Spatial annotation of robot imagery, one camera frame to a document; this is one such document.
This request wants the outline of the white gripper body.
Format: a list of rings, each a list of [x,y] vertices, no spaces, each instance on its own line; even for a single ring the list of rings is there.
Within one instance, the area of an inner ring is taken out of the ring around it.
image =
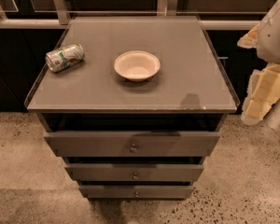
[[[257,54],[268,63],[280,63],[280,0],[259,24]]]

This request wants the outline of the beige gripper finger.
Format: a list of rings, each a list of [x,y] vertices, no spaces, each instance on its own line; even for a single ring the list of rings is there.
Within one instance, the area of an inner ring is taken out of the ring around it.
[[[245,125],[260,123],[279,100],[280,64],[268,63],[262,70],[255,69],[248,82],[241,121]]]
[[[243,49],[255,49],[258,44],[258,30],[259,25],[257,24],[238,40],[237,46]]]

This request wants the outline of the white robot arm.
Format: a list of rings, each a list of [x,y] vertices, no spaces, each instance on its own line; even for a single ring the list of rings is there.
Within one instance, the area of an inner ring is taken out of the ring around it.
[[[256,125],[265,120],[270,128],[276,129],[280,126],[280,0],[239,39],[237,46],[255,48],[258,57],[267,63],[250,76],[241,121]]]

